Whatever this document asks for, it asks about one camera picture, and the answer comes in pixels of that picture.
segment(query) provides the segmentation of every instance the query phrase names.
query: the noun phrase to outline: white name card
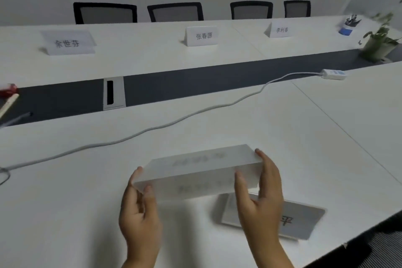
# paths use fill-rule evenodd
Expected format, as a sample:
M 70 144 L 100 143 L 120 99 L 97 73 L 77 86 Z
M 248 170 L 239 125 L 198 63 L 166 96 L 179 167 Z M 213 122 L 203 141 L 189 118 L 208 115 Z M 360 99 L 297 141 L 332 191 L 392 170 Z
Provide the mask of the white name card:
M 187 47 L 208 46 L 218 44 L 219 31 L 217 26 L 187 27 Z
M 41 31 L 48 55 L 95 53 L 95 41 L 86 30 Z
M 286 19 L 274 19 L 267 30 L 270 38 L 293 36 L 292 27 Z

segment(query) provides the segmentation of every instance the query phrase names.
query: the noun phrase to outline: hand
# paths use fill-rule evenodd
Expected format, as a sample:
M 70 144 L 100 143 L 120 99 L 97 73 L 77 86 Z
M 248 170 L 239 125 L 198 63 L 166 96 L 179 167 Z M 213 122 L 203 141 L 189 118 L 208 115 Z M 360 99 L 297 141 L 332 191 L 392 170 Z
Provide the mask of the hand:
M 121 201 L 119 226 L 127 241 L 127 260 L 123 267 L 152 268 L 162 240 L 162 224 L 151 186 L 142 195 L 132 181 L 142 173 L 138 167 L 131 175 Z
M 241 174 L 235 175 L 235 192 L 240 223 L 251 252 L 259 268 L 293 267 L 279 243 L 279 222 L 282 215 L 283 194 L 279 170 L 259 149 L 263 159 L 258 200 L 250 199 L 247 183 Z

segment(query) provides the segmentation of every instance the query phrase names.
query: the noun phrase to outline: black office chair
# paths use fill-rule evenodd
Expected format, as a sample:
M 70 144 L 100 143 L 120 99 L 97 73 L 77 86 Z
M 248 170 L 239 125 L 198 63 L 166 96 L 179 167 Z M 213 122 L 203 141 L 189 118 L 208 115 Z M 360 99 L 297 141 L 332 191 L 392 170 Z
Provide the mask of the black office chair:
M 119 3 L 74 2 L 77 25 L 137 22 L 137 6 Z
M 147 6 L 152 22 L 193 22 L 204 20 L 199 2 L 165 3 Z
M 237 1 L 230 3 L 232 19 L 272 18 L 274 5 L 269 1 Z
M 310 17 L 311 3 L 309 0 L 287 0 L 285 6 L 285 17 Z

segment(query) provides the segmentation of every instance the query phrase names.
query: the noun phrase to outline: pen holder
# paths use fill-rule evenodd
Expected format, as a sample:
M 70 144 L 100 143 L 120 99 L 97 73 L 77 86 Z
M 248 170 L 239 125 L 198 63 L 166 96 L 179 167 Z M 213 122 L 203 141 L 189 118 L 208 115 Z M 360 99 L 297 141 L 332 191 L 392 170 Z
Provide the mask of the pen holder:
M 349 36 L 352 33 L 353 29 L 354 27 L 350 27 L 347 26 L 346 24 L 343 24 L 342 28 L 339 30 L 339 33 L 342 35 Z

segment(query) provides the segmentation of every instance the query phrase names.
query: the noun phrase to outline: white cable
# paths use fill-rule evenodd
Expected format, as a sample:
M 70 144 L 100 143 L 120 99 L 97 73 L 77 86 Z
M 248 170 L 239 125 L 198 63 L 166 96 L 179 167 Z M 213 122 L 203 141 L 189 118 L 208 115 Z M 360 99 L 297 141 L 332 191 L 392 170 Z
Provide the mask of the white cable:
M 7 171 L 12 171 L 13 169 L 19 169 L 19 168 L 22 168 L 22 167 L 25 167 L 25 166 L 28 166 L 28 165 L 33 165 L 33 164 L 38 164 L 38 163 L 50 161 L 50 160 L 57 159 L 57 158 L 60 158 L 60 157 L 64 157 L 64 156 L 67 156 L 67 155 L 70 155 L 70 154 L 73 154 L 73 153 L 77 153 L 77 152 L 79 152 L 79 151 L 83 151 L 83 150 L 85 150 L 85 149 L 93 149 L 93 148 L 96 148 L 96 147 L 102 147 L 102 146 L 108 146 L 108 145 L 114 145 L 114 144 L 122 143 L 122 142 L 124 142 L 124 141 L 127 141 L 127 140 L 130 140 L 130 139 L 132 139 L 132 138 L 138 137 L 139 135 L 141 135 L 141 134 L 143 134 L 143 133 L 146 133 L 146 132 L 148 132 L 148 131 L 156 130 L 156 129 L 161 129 L 161 128 L 165 128 L 165 127 L 172 126 L 172 125 L 174 125 L 174 124 L 176 124 L 176 123 L 179 123 L 179 122 L 181 122 L 181 121 L 183 121 L 183 120 L 185 120 L 185 119 L 187 119 L 187 118 L 190 118 L 190 117 L 192 117 L 192 116 L 195 116 L 196 114 L 200 114 L 200 113 L 203 113 L 203 112 L 206 112 L 206 111 L 209 111 L 209 110 L 213 110 L 213 109 L 217 109 L 217 108 L 229 107 L 229 106 L 235 105 L 235 104 L 237 104 L 238 102 L 243 101 L 244 99 L 247 99 L 247 98 L 249 98 L 249 97 L 251 97 L 251 96 L 253 96 L 253 95 L 256 95 L 256 94 L 261 93 L 261 92 L 264 90 L 264 88 L 265 88 L 268 84 L 270 84 L 270 83 L 272 83 L 272 82 L 276 82 L 276 81 L 282 80 L 282 79 L 284 79 L 285 77 L 288 77 L 289 75 L 295 75 L 295 74 L 312 74 L 312 75 L 319 75 L 320 73 L 318 73 L 318 72 L 294 72 L 294 73 L 288 73 L 288 74 L 284 75 L 283 77 L 280 77 L 280 78 L 278 78 L 278 79 L 274 79 L 274 80 L 272 80 L 272 81 L 267 82 L 259 91 L 250 93 L 250 94 L 248 94 L 248 95 L 245 95 L 244 97 L 239 98 L 238 100 L 234 101 L 233 103 L 229 103 L 229 104 L 220 104 L 220 105 L 214 105 L 214 106 L 211 106 L 211 107 L 207 107 L 207 108 L 201 109 L 201 110 L 199 110 L 199 111 L 193 112 L 193 113 L 191 113 L 191 114 L 188 114 L 187 116 L 184 116 L 184 117 L 182 117 L 182 118 L 180 118 L 180 119 L 177 119 L 177 120 L 175 120 L 175 121 L 172 121 L 172 122 L 170 122 L 170 123 L 168 123 L 168 124 L 164 124 L 164 125 L 160 125 L 160 126 L 156 126 L 156 127 L 147 128 L 147 129 L 144 129 L 144 130 L 140 131 L 139 133 L 133 134 L 133 135 L 131 135 L 131 136 L 129 136 L 129 137 L 126 137 L 126 138 L 123 138 L 123 139 L 120 139 L 120 140 L 117 140 L 117 141 L 105 142 L 105 143 L 88 144 L 88 145 L 80 146 L 80 147 L 78 147 L 78 148 L 76 148 L 76 149 L 71 149 L 71 150 L 69 150 L 69 151 L 66 151 L 66 152 L 64 152 L 64 153 L 61 153 L 61 154 L 58 154 L 58 155 L 55 155 L 55 156 L 48 157 L 48 158 L 43 158 L 43 159 L 28 161 L 28 162 L 24 162 L 24 163 L 20 163 L 20 164 L 10 165 L 10 166 L 8 166 L 8 167 L 6 167 L 6 168 L 4 168 L 4 169 L 6 169 Z

